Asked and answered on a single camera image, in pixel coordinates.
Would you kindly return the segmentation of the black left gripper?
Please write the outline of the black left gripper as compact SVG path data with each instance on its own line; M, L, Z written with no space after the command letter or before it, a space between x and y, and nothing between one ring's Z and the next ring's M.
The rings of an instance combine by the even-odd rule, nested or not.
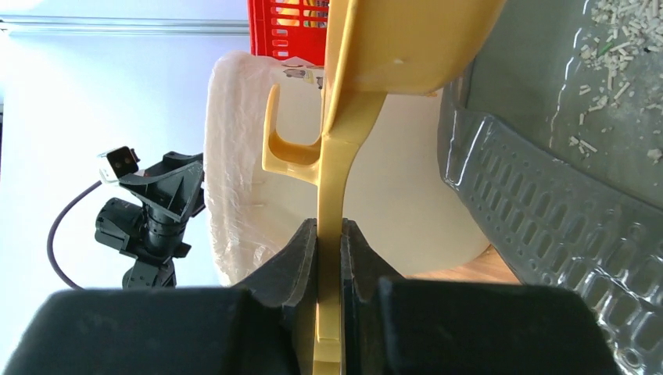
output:
M204 176L202 153L168 152L142 175L122 176L119 185L149 208L177 223L184 223L205 209Z

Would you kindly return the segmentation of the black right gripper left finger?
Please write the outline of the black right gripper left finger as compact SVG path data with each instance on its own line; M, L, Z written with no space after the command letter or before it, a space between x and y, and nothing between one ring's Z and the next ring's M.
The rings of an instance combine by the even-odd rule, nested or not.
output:
M316 222L234 287L62 291L7 374L310 374Z

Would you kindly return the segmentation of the yellow litter scoop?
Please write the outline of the yellow litter scoop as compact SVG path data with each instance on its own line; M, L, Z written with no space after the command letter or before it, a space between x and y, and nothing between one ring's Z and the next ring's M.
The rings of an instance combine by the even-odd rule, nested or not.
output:
M317 296L310 371L338 374L342 351L341 238L346 182L389 94L423 95L477 55L502 1L333 1L328 10L321 132L312 145L276 131L280 87L264 121L263 168L317 187Z

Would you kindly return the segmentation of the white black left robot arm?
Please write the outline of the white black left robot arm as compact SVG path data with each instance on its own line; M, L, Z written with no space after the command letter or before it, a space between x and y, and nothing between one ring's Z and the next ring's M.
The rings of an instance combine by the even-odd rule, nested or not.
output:
M142 170L134 149L115 148L99 155L104 184L123 188L140 202L111 198L95 221L95 240L134 259L122 286L173 288L174 260L191 245L183 237L188 221L205 208L203 155L168 152Z

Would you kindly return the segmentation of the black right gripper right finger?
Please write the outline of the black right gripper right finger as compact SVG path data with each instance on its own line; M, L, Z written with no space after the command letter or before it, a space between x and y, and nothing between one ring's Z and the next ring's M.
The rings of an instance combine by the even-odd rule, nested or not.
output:
M541 285L408 279L344 220L347 374L616 374L586 303Z

